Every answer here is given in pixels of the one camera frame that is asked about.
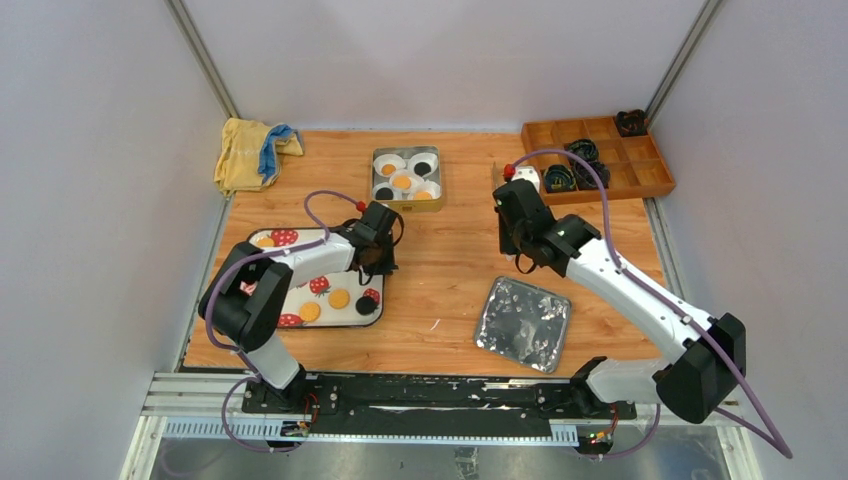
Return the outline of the black sandwich cookie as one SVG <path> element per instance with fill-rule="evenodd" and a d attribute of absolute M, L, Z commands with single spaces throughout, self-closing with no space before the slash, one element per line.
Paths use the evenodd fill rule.
<path fill-rule="evenodd" d="M 355 310 L 361 316 L 371 316 L 379 307 L 379 302 L 363 295 L 355 303 Z"/>
<path fill-rule="evenodd" d="M 419 161 L 413 165 L 413 172 L 422 178 L 426 178 L 432 174 L 433 167 L 429 162 Z"/>
<path fill-rule="evenodd" d="M 391 201 L 395 198 L 395 191 L 390 187 L 380 187 L 374 192 L 374 199 L 378 201 Z"/>

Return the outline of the swirl butter cookie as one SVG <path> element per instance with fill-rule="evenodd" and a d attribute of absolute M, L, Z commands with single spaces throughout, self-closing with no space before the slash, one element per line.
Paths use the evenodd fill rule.
<path fill-rule="evenodd" d="M 380 169 L 380 174 L 384 177 L 389 177 L 396 171 L 396 166 L 394 164 L 384 164 Z"/>

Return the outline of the white strawberry tray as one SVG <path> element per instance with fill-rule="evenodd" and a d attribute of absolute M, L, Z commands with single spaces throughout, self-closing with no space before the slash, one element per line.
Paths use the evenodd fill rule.
<path fill-rule="evenodd" d="M 312 242 L 322 236 L 317 228 L 266 228 L 247 237 L 255 246 L 262 237 L 270 237 L 275 246 L 260 248 L 274 250 Z M 316 276 L 289 290 L 278 318 L 278 329 L 324 327 L 364 327 L 375 323 L 383 313 L 385 276 L 375 276 L 368 286 L 360 286 L 355 271 Z M 356 301 L 370 296 L 379 302 L 371 316 L 361 316 L 355 310 Z"/>

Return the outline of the metal tongs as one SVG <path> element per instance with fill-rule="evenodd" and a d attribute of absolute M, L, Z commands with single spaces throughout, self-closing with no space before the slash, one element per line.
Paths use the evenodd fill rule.
<path fill-rule="evenodd" d="M 491 183 L 492 189 L 496 190 L 502 186 L 506 180 L 503 176 L 504 164 L 494 162 L 491 166 Z"/>

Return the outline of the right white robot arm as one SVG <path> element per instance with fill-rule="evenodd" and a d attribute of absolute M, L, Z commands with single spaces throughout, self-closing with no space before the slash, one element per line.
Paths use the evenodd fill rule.
<path fill-rule="evenodd" d="M 592 360 L 577 374 L 571 403 L 596 417 L 610 403 L 662 404 L 680 419 L 704 422 L 740 385 L 746 369 L 746 328 L 735 316 L 713 316 L 676 297 L 610 249 L 575 214 L 560 219 L 535 186 L 509 181 L 493 192 L 499 245 L 591 290 L 657 347 L 653 360 Z"/>

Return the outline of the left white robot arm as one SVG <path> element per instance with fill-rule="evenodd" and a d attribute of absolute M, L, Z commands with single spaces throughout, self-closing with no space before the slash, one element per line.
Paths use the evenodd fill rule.
<path fill-rule="evenodd" d="M 298 411 L 307 390 L 304 367 L 276 335 L 288 293 L 327 274 L 383 276 L 397 269 L 394 250 L 402 235 L 394 230 L 405 228 L 401 214 L 376 201 L 357 210 L 359 217 L 322 225 L 306 243 L 236 244 L 200 297 L 197 313 L 210 343 L 236 353 L 269 386 L 268 400 L 283 413 Z"/>

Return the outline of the gold cookie tin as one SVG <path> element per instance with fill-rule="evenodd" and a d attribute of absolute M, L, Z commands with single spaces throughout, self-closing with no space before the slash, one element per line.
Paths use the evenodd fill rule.
<path fill-rule="evenodd" d="M 436 213 L 445 203 L 436 146 L 377 148 L 372 153 L 369 199 L 399 213 Z"/>

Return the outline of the silver tin lid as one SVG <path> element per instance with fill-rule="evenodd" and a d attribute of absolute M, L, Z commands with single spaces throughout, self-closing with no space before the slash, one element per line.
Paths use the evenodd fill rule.
<path fill-rule="evenodd" d="M 493 282 L 472 337 L 485 351 L 543 374 L 559 366 L 572 302 L 518 279 Z"/>

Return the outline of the blue cloth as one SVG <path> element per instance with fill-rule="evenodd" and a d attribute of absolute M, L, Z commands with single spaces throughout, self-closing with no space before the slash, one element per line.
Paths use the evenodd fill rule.
<path fill-rule="evenodd" d="M 279 124 L 270 128 L 259 150 L 257 173 L 261 176 L 262 184 L 270 182 L 277 173 L 276 142 L 279 140 L 297 139 L 296 130 L 287 124 Z"/>

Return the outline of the wooden compartment box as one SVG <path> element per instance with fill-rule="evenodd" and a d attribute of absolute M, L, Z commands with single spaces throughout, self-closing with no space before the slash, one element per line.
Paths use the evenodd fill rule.
<path fill-rule="evenodd" d="M 522 144 L 528 153 L 561 149 L 580 139 L 595 143 L 599 161 L 610 172 L 609 199 L 661 197 L 676 187 L 653 137 L 623 137 L 611 116 L 527 122 L 521 130 Z"/>

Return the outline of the yellow cloth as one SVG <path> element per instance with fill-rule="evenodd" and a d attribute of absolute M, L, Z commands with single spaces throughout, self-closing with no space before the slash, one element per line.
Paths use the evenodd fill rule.
<path fill-rule="evenodd" d="M 297 139 L 276 142 L 277 173 L 269 183 L 262 184 L 257 173 L 259 150 L 273 126 L 259 121 L 230 118 L 221 132 L 221 152 L 215 166 L 214 183 L 221 194 L 229 197 L 237 192 L 259 192 L 272 186 L 282 171 L 285 156 L 300 157 L 305 154 L 300 132 Z"/>

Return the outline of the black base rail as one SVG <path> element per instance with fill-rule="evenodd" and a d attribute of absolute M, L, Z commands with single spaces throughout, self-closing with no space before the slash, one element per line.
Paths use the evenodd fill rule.
<path fill-rule="evenodd" d="M 245 414 L 324 442 L 573 447 L 605 454 L 633 404 L 604 404 L 568 378 L 310 372 L 279 393 L 246 384 Z"/>

